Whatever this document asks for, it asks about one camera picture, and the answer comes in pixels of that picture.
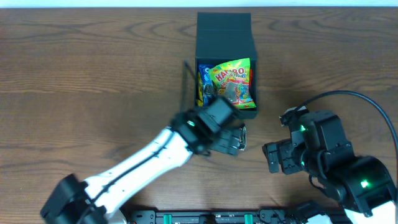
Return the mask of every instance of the black box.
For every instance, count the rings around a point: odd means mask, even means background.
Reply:
[[[250,58],[252,70],[250,95],[255,108],[241,110],[241,119],[254,119],[258,114],[257,53],[251,33],[250,13],[198,12],[195,74],[198,65],[219,65],[231,60]],[[198,80],[195,79],[195,106],[198,99]]]

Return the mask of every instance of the wood grain surface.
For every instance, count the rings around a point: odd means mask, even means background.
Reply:
[[[252,13],[260,112],[246,121],[248,148],[237,158],[195,156],[129,204],[335,206],[305,173],[270,174],[261,146],[289,136],[278,115],[327,90],[370,96],[398,127],[398,9],[1,9],[0,223],[42,223],[60,179],[109,169],[168,125],[182,61],[195,61],[198,11]],[[330,96],[309,108],[338,114],[355,153],[377,156],[395,178],[392,138],[371,105]]]

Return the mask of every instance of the black cable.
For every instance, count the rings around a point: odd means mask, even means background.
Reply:
[[[185,95],[187,94],[187,70],[188,62],[184,61],[182,64],[182,78],[181,78],[181,99],[180,99],[180,112],[184,110],[185,105]]]
[[[279,214],[275,211],[275,209],[272,209],[272,211],[274,211],[275,215],[278,217],[279,222],[280,222],[280,223],[284,223],[284,221],[282,221],[282,220],[280,219]]]
[[[398,137],[397,137],[397,133],[394,129],[394,126],[392,125],[392,122],[390,120],[390,118],[388,117],[388,115],[386,114],[386,112],[372,99],[370,99],[369,97],[362,95],[360,93],[357,93],[355,91],[349,91],[349,90],[335,90],[335,91],[328,91],[326,93],[322,93],[319,94],[317,96],[314,96],[313,98],[304,101],[300,106],[296,107],[296,109],[294,109],[293,111],[293,116],[294,114],[303,106],[319,99],[322,98],[324,96],[330,96],[330,95],[337,95],[337,94],[346,94],[346,95],[352,95],[352,96],[357,96],[365,101],[367,101],[368,103],[372,104],[377,110],[378,112],[380,112],[380,114],[383,116],[384,120],[386,121],[388,128],[390,129],[391,135],[392,135],[392,140],[394,142],[395,148],[396,148],[396,157],[398,159]]]
[[[95,204],[95,202],[105,193],[109,190],[109,188],[114,185],[118,180],[123,178],[125,175],[133,171],[134,169],[137,169],[153,157],[157,156],[163,149],[164,147],[170,142],[170,140],[173,138],[174,132],[171,133],[171,135],[167,138],[166,142],[163,143],[161,147],[158,148],[152,155],[144,159],[143,161],[140,161],[136,165],[130,167],[128,170],[124,171],[122,174],[118,175],[115,179],[113,179],[111,182],[105,185],[105,187],[97,194],[97,196],[91,201],[90,205],[85,209],[85,211],[81,214],[79,220],[76,222],[76,224],[80,224],[83,219],[87,216],[87,214],[90,212],[92,206]]]
[[[195,72],[193,72],[191,66],[189,65],[187,60],[184,60],[184,65],[186,66],[186,68],[188,69],[189,73],[191,74],[191,77],[193,78],[193,80],[195,80]]]
[[[327,180],[326,175],[325,175],[325,172],[323,171],[322,163],[321,163],[321,156],[322,156],[322,154],[323,154],[324,152],[326,152],[325,149],[318,152],[318,154],[317,154],[317,164],[318,164],[318,167],[319,167],[319,173],[320,173],[320,175],[322,176],[322,178],[324,178],[325,180]]]
[[[316,186],[315,184],[313,184],[312,182],[312,175],[308,176],[308,180],[310,181],[310,184],[312,185],[312,187],[315,187],[316,189],[318,189],[320,192],[322,192],[324,195],[326,195],[326,192],[323,188]]]

